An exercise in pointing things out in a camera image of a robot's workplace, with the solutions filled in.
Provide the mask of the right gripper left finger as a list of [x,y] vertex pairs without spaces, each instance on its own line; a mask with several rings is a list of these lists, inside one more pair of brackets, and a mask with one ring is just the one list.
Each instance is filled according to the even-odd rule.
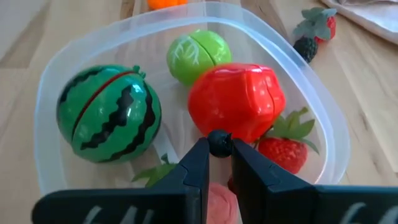
[[201,188],[206,185],[209,180],[209,153],[207,138],[200,138],[181,161],[151,188],[178,188],[181,185]]

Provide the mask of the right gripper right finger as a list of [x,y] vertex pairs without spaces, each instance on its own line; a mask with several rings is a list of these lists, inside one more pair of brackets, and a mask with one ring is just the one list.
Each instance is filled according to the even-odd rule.
[[243,223],[313,224],[314,186],[242,140],[233,142],[233,185]]

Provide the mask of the cherry tomato with green leaf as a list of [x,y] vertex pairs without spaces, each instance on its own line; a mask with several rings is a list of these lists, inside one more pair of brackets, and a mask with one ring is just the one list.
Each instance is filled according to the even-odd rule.
[[177,163],[169,161],[168,154],[162,155],[160,160],[162,164],[142,170],[132,178],[131,182],[146,179],[145,187],[152,187],[177,166]]

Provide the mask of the pink toy raspberry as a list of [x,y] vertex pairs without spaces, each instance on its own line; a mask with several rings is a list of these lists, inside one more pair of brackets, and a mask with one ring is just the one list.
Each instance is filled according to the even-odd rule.
[[227,187],[210,182],[206,224],[237,224],[238,201]]

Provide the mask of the small dark blueberry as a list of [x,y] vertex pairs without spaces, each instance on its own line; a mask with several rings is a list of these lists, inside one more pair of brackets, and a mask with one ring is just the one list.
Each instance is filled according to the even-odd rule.
[[219,158],[229,157],[234,147],[232,134],[221,129],[209,133],[207,140],[209,142],[210,153]]

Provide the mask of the strawberry with bright green leaves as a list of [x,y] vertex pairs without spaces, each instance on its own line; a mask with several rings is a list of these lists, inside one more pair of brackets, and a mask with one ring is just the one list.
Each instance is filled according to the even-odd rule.
[[306,113],[308,108],[304,106],[286,117],[278,116],[273,125],[254,143],[262,155],[292,174],[297,174],[304,166],[309,149],[319,153],[316,145],[307,139],[315,120],[300,121],[300,117]]

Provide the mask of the red toy pepper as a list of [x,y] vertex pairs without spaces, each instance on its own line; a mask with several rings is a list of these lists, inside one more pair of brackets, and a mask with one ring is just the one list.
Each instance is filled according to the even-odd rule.
[[194,82],[187,101],[203,135],[222,129],[246,143],[259,139],[285,106],[275,71],[253,63],[227,63],[207,70]]

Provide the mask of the green striped toy watermelon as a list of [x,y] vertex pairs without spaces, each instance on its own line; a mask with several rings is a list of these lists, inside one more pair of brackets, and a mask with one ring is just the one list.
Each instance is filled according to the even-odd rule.
[[95,65],[76,73],[57,100],[58,128],[80,158],[122,163],[156,137],[162,108],[138,65]]

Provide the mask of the green toy cabbage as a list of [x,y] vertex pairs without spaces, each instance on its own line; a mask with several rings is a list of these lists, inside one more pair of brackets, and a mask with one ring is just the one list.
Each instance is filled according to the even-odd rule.
[[232,53],[227,41],[216,32],[196,30],[171,43],[166,61],[170,74],[190,86],[208,69],[232,62]]

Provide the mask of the dark toy blackberry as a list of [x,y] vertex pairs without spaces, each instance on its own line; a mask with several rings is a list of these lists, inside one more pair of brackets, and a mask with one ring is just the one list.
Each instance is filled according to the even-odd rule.
[[295,41],[294,49],[307,63],[310,63],[317,54],[318,43],[315,39],[301,37]]

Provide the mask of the clear plastic tupperware container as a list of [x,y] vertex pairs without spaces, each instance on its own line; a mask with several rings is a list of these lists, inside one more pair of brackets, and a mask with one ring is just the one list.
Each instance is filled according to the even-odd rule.
[[[285,113],[306,107],[302,120],[315,120],[308,139],[317,147],[298,173],[307,182],[337,184],[349,162],[350,140],[345,119],[310,66],[268,23],[236,4],[196,2],[147,12],[114,22],[74,40],[45,68],[34,116],[35,163],[41,194],[63,189],[141,187],[134,174],[156,166],[167,154],[178,162],[200,133],[187,111],[187,87],[174,79],[166,64],[169,45],[180,35],[212,30],[230,46],[235,62],[271,67],[287,101]],[[62,138],[56,104],[63,86],[80,70],[96,64],[139,65],[157,92],[162,124],[153,145],[137,159],[122,164],[94,164],[80,159]]]

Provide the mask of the orange toy fruit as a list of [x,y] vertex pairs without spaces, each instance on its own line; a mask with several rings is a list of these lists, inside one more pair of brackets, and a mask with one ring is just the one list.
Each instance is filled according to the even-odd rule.
[[158,10],[166,7],[179,6],[187,3],[188,0],[147,0],[150,9]]

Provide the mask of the strawberry with teal leaves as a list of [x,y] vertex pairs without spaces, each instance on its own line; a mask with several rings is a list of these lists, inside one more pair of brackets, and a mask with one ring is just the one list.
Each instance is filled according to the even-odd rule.
[[303,21],[298,23],[293,30],[295,37],[309,37],[321,43],[334,38],[336,34],[337,10],[334,8],[313,7],[303,9]]

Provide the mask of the pink folded cloth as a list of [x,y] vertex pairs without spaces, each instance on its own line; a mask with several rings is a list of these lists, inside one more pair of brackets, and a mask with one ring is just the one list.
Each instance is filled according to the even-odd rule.
[[379,37],[398,45],[398,0],[319,0]]

